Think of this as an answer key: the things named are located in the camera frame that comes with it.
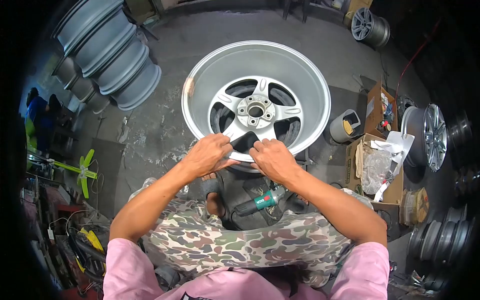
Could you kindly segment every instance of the dusty floor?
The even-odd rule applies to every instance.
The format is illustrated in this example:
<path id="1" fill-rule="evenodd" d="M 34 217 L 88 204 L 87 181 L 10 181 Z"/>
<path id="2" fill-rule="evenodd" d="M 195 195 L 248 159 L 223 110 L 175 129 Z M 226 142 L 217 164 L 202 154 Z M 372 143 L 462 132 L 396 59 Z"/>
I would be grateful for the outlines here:
<path id="1" fill-rule="evenodd" d="M 281 11 L 205 12 L 181 16 L 154 29 L 159 41 L 149 38 L 150 56 L 162 69 L 162 77 L 154 93 L 139 107 L 122 112 L 109 106 L 101 116 L 84 114 L 77 154 L 86 153 L 92 138 L 117 142 L 122 120 L 127 118 L 130 128 L 128 138 L 123 142 L 125 149 L 121 158 L 116 185 L 110 187 L 114 193 L 114 203 L 103 203 L 101 211 L 107 217 L 113 217 L 128 201 L 131 192 L 139 189 L 148 177 L 159 178 L 180 161 L 194 145 L 196 139 L 183 121 L 180 106 L 180 93 L 186 76 L 194 65 L 212 50 L 242 40 L 269 40 L 292 47 L 317 65 L 326 78 L 332 92 L 332 114 L 334 119 L 347 108 L 357 107 L 356 93 L 360 85 L 352 75 L 364 75 L 379 80 L 383 74 L 380 53 L 356 42 L 346 28 L 309 18 L 306 24 L 294 17 L 284 21 Z M 385 70 L 390 74 L 388 86 L 396 88 L 398 78 L 407 64 L 404 58 L 390 42 L 382 50 Z M 402 79 L 400 94 L 408 94 L 419 104 L 425 106 L 430 99 L 413 68 Z M 326 182 L 342 182 L 344 179 L 345 148 L 334 145 L 322 136 L 314 144 L 309 172 Z M 109 164 L 99 161 L 100 172 L 110 168 Z M 406 185 L 421 186 L 447 176 L 428 173 L 424 177 Z M 227 201 L 241 203 L 249 198 L 241 187 L 240 180 L 225 172 L 226 188 L 232 194 Z M 189 186 L 188 197 L 198 196 L 198 182 Z M 432 194 L 445 191 L 427 189 Z M 391 257 L 405 259 L 406 242 L 392 246 Z"/>

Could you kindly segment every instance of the green angle grinder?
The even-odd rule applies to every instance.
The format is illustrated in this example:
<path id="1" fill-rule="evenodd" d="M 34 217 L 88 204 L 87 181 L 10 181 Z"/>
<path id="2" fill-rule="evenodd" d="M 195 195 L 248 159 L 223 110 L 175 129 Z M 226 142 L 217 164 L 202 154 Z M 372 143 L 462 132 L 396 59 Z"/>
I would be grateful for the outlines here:
<path id="1" fill-rule="evenodd" d="M 275 206 L 278 200 L 285 196 L 285 188 L 279 184 L 274 184 L 273 188 L 265 194 L 253 198 L 250 201 L 237 205 L 234 210 L 238 216 L 248 216 L 264 208 Z"/>

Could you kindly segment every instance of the black sandal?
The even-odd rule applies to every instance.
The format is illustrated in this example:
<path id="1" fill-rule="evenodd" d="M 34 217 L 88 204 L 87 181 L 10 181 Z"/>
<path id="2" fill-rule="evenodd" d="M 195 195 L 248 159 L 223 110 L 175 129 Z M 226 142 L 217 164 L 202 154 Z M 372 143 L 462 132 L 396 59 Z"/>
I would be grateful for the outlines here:
<path id="1" fill-rule="evenodd" d="M 225 214 L 223 215 L 223 217 L 220 218 L 220 220 L 222 220 L 222 222 L 229 222 L 230 211 L 228 209 L 228 206 L 225 205 L 225 201 L 223 201 L 223 179 L 218 172 L 215 172 L 215 175 L 216 178 L 206 179 L 203 180 L 202 183 L 200 183 L 202 197 L 206 200 L 209 193 L 216 192 L 220 197 L 220 201 L 222 202 L 225 209 Z"/>

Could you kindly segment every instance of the person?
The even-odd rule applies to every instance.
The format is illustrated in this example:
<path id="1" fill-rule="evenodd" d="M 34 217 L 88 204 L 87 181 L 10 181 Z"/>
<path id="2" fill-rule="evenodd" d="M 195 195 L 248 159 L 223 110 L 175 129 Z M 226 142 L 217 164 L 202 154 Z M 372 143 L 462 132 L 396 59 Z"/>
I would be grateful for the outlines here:
<path id="1" fill-rule="evenodd" d="M 389 275 L 386 223 L 367 202 L 325 184 L 304 171 L 285 145 L 264 139 L 250 149 L 252 167 L 308 200 L 319 212 L 287 210 L 270 228 L 230 231 L 217 171 L 239 162 L 223 159 L 232 146 L 221 133 L 199 140 L 159 180 L 148 179 L 115 216 L 110 227 L 105 299 L 326 299 L 318 288 L 342 262 L 330 299 L 386 299 Z M 220 182 L 206 189 L 206 204 L 174 199 L 202 177 Z M 148 256 L 136 244 L 143 236 Z M 163 292 L 152 262 L 193 277 Z M 260 270 L 289 265 L 305 276 L 278 278 Z"/>
<path id="2" fill-rule="evenodd" d="M 55 129 L 58 113 L 61 111 L 61 104 L 55 94 L 50 96 L 47 103 L 38 95 L 38 90 L 32 87 L 27 95 L 26 105 L 25 124 L 29 121 L 33 123 L 34 135 L 37 138 L 36 149 L 46 152 L 50 147 L 51 135 Z"/>

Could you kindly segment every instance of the center bore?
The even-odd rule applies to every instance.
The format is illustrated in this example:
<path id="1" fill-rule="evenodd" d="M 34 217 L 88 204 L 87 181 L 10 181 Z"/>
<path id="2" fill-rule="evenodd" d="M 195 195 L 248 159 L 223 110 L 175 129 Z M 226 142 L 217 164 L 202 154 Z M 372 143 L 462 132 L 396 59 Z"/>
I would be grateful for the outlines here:
<path id="1" fill-rule="evenodd" d="M 259 106 L 252 106 L 248 110 L 248 114 L 254 118 L 258 118 L 264 115 L 264 110 Z"/>

